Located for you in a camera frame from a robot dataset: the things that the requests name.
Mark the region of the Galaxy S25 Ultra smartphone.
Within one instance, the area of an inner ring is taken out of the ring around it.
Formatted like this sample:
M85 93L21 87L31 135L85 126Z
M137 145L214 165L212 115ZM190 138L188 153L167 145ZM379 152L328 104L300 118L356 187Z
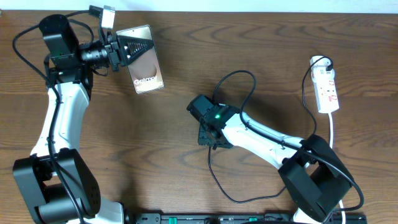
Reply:
M149 25L119 30L116 33L116 36L118 35L153 38L152 31ZM144 53L132 64L128 65L127 69L137 94L147 93L165 87L155 42L152 49Z

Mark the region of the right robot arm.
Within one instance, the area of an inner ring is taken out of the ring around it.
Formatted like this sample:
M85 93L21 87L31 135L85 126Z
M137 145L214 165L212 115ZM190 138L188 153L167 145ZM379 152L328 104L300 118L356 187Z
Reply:
M294 221L324 222L353 186L353 177L329 144L277 132L237 107L198 95L187 111L199 122L198 143L211 149L239 146L274 166L298 206Z

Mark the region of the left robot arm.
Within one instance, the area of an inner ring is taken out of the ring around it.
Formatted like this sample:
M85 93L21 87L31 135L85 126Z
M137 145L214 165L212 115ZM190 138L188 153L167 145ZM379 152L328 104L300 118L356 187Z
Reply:
M44 59L49 107L29 157L12 172L36 223L135 223L122 203L101 196L99 185L80 155L80 134L90 103L93 77L100 68L117 71L155 44L149 26L111 33L113 20L97 13L98 40L79 43L71 14L53 14L37 25L49 49Z

